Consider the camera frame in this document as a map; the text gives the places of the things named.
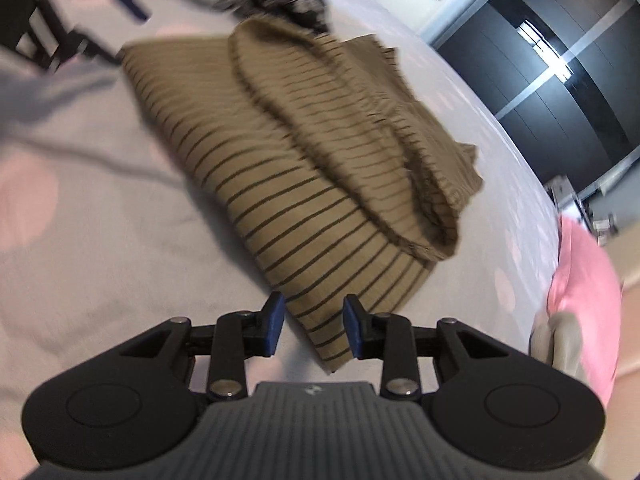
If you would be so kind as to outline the pink pillow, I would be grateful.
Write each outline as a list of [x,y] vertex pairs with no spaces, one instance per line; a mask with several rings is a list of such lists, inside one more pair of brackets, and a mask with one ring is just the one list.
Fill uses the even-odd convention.
[[588,385],[606,405],[620,355],[622,288],[605,250],[577,221],[559,218],[560,250],[548,292],[550,314],[575,315],[582,335],[579,363]]

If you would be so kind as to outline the brown striped button shirt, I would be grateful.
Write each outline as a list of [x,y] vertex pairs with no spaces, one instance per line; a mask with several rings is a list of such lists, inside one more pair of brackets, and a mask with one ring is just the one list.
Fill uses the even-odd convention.
[[122,69],[327,370],[352,357],[345,296],[395,312],[456,252],[483,185],[477,149],[450,136],[375,36],[258,16],[226,36],[130,42]]

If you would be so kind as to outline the dark wardrobe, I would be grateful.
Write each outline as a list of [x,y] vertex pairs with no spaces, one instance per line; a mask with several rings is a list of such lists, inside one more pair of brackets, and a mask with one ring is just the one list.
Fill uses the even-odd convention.
[[488,0],[437,51],[541,182],[591,193],[638,154],[638,0]]

